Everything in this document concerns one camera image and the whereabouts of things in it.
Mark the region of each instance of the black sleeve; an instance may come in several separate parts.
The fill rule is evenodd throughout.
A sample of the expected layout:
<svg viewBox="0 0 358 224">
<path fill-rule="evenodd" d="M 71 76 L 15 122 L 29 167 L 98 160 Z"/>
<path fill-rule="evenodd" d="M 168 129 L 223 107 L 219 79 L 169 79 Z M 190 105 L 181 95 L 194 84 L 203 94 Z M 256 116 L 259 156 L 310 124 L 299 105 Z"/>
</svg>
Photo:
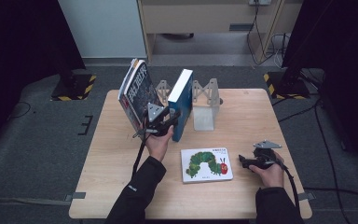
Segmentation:
<svg viewBox="0 0 358 224">
<path fill-rule="evenodd" d="M 145 209 L 152 201 L 157 184 L 165 172 L 162 163 L 149 156 L 130 183 L 121 191 L 105 224 L 131 224 L 144 218 Z"/>
<path fill-rule="evenodd" d="M 255 195 L 257 224 L 304 223 L 284 188 L 260 189 Z"/>
</svg>

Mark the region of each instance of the book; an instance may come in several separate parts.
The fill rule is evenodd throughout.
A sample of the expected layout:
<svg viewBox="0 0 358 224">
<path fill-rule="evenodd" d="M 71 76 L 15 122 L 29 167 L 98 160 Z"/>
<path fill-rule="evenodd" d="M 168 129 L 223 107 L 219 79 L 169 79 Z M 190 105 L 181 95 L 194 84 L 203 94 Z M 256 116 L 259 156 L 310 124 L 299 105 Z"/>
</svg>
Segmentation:
<svg viewBox="0 0 358 224">
<path fill-rule="evenodd" d="M 233 178 L 225 147 L 182 149 L 184 183 L 224 181 Z"/>
<path fill-rule="evenodd" d="M 133 129 L 138 133 L 142 129 L 147 104 L 162 105 L 144 60 L 131 61 L 117 98 Z"/>
<path fill-rule="evenodd" d="M 173 129 L 172 140 L 179 142 L 185 129 L 188 117 L 190 117 L 193 105 L 193 71 L 184 69 L 172 88 L 168 97 L 168 107 L 172 117 L 178 110 L 180 116 Z"/>
</svg>

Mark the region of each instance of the wooden table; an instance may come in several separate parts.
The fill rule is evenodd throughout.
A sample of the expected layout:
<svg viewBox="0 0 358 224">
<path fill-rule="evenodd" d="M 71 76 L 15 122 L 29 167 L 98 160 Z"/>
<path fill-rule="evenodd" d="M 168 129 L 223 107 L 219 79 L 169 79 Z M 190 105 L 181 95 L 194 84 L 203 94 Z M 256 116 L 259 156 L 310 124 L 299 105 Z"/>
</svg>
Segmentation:
<svg viewBox="0 0 358 224">
<path fill-rule="evenodd" d="M 304 192 L 267 93 L 261 89 L 222 89 L 219 94 L 223 104 L 214 131 L 194 131 L 193 118 L 190 117 L 180 142 L 170 141 L 163 161 L 167 173 L 146 209 L 146 218 L 255 218 L 255 193 L 263 184 L 258 175 L 241 167 L 238 155 L 252 158 L 253 144 L 264 139 L 282 145 L 277 151 L 295 177 L 298 193 Z M 86 192 L 86 196 L 73 199 L 70 217 L 107 217 L 131 179 L 132 166 L 141 144 L 139 138 L 132 138 L 133 134 L 134 130 L 117 100 L 117 91 L 108 92 L 76 188 L 76 192 Z M 183 184 L 180 149 L 200 147 L 226 147 L 234 178 L 224 182 Z M 141 164 L 147 156 L 145 150 Z M 287 176 L 285 178 L 284 187 L 293 200 L 290 182 Z M 301 216 L 311 217 L 309 202 L 301 201 L 300 206 Z"/>
</svg>

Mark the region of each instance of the gray carpet floor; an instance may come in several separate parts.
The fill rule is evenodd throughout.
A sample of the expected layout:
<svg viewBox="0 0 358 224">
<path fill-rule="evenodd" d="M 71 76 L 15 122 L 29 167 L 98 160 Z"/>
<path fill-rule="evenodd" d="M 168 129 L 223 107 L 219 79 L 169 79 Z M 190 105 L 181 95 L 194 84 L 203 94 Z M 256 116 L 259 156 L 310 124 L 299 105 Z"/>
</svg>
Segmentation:
<svg viewBox="0 0 358 224">
<path fill-rule="evenodd" d="M 157 84 L 165 79 L 173 85 L 184 67 L 150 66 L 150 74 Z M 276 67 L 189 66 L 194 79 L 202 86 L 216 77 L 219 88 L 267 89 L 263 75 L 277 71 Z M 82 101 L 54 102 L 50 95 L 59 81 L 58 76 L 47 77 L 27 86 L 11 118 L 0 132 L 0 198 L 49 199 L 62 201 L 77 185 L 90 142 L 100 116 L 105 95 L 118 89 L 127 66 L 88 67 L 97 76 L 89 97 Z M 270 99 L 277 119 L 285 119 L 312 107 L 319 96 L 305 100 Z M 334 170 L 340 189 L 358 192 L 358 155 L 341 149 L 334 126 L 321 106 L 315 110 L 280 122 L 286 143 L 302 184 L 316 199 L 310 201 L 312 218 L 306 223 L 358 223 L 358 195 L 341 191 L 341 212 L 334 190 Z M 83 123 L 92 121 L 87 134 Z M 324 144 L 319 119 L 328 151 Z M 79 223 L 68 216 L 69 205 L 38 205 L 0 202 L 0 223 Z M 83 223 L 103 223 L 100 219 L 86 219 Z"/>
</svg>

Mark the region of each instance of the white wall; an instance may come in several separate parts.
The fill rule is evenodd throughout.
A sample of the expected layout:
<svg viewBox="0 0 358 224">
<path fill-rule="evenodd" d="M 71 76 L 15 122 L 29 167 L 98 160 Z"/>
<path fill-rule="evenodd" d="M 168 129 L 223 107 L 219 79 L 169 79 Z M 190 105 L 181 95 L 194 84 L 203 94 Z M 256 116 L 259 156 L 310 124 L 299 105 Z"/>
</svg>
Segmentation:
<svg viewBox="0 0 358 224">
<path fill-rule="evenodd" d="M 59 0 L 83 58 L 145 58 L 136 0 Z"/>
</svg>

